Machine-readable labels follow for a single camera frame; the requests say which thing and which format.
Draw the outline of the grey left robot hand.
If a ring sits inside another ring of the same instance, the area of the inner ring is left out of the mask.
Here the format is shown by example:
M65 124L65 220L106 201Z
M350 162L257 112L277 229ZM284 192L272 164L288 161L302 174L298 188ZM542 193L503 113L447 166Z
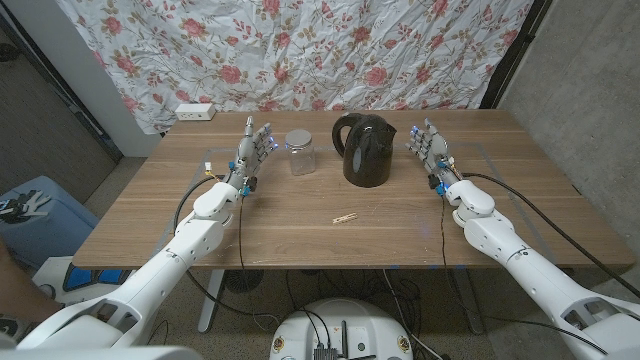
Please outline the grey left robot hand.
M224 182L236 188L242 196L254 192L261 164L277 148L271 124L266 123L255 130L254 119L248 116L244 135L237 147L234 161L229 163L230 170Z

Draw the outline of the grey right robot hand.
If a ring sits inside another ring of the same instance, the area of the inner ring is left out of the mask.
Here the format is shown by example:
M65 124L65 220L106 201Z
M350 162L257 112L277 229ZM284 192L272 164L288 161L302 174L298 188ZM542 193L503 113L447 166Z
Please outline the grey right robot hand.
M428 118L424 119L423 128L412 127L405 147L422 162L428 173L429 187L439 196L444 197L451 185L462 180L446 139Z

